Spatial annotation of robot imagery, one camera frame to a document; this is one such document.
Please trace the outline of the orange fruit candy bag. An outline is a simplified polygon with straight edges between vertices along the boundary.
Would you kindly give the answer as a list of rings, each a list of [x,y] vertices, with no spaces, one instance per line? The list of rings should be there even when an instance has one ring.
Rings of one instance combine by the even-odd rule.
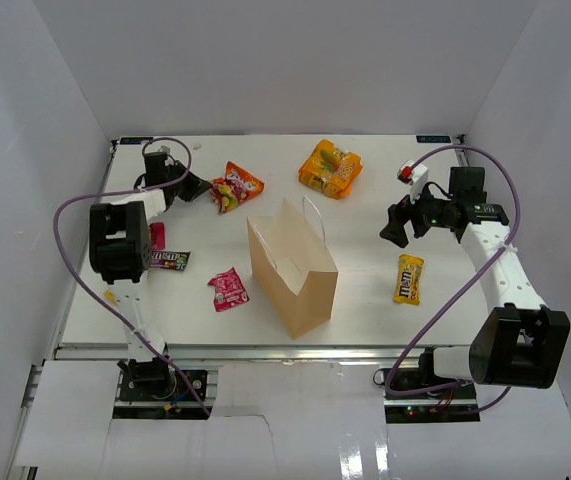
[[[261,194],[264,187],[262,180],[228,161],[225,175],[211,181],[210,194],[218,212],[225,214]]]

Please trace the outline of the dark brown M&M's packet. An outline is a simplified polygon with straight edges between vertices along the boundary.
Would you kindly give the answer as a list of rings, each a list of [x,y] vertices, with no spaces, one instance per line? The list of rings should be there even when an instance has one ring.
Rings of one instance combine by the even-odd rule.
[[[154,250],[151,255],[150,266],[157,269],[184,271],[190,255],[190,252]]]

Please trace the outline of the orange yellow snack multipack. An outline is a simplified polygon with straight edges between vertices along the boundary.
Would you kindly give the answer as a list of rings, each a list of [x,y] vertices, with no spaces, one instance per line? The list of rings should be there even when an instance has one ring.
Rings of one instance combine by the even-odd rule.
[[[301,184],[331,199],[348,197],[363,169],[362,158],[322,139],[298,170]]]

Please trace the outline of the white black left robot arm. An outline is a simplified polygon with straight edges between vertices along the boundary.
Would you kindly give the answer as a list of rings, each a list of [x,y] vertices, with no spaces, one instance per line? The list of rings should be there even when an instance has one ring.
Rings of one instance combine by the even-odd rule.
[[[190,202],[210,188],[167,152],[145,153],[143,160],[145,188],[112,203],[94,204],[89,216],[90,265],[126,319],[128,358],[136,363],[152,362],[166,351],[149,300],[150,224],[175,199]]]

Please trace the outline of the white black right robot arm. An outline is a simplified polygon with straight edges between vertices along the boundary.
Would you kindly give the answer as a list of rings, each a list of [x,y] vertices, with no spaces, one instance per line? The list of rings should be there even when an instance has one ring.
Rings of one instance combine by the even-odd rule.
[[[502,206],[491,204],[481,167],[454,167],[445,198],[429,190],[425,166],[401,167],[410,192],[388,210],[382,238],[404,248],[405,227],[415,237],[432,228],[451,231],[480,276],[488,317],[468,346],[436,347],[430,365],[416,374],[418,390],[437,399],[453,381],[549,388],[570,332],[568,316],[550,309],[535,291],[509,243],[514,226]]]

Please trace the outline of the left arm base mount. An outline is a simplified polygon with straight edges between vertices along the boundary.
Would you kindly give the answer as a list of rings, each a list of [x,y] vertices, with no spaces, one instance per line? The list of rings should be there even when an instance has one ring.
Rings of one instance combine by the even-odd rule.
[[[187,382],[161,360],[119,360],[117,366],[121,371],[120,401],[167,401],[177,404],[195,400]]]

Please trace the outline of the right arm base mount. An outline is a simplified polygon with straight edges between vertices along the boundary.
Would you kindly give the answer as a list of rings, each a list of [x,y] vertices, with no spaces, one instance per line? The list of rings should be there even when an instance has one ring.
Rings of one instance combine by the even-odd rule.
[[[384,390],[384,380],[390,369],[380,368],[373,374],[373,383]],[[426,387],[425,377],[418,367],[401,369],[394,377],[394,389],[408,390]],[[411,396],[393,396],[384,393],[385,420],[393,424],[436,424],[479,422],[480,413],[476,389],[472,384],[456,389],[445,389]]]

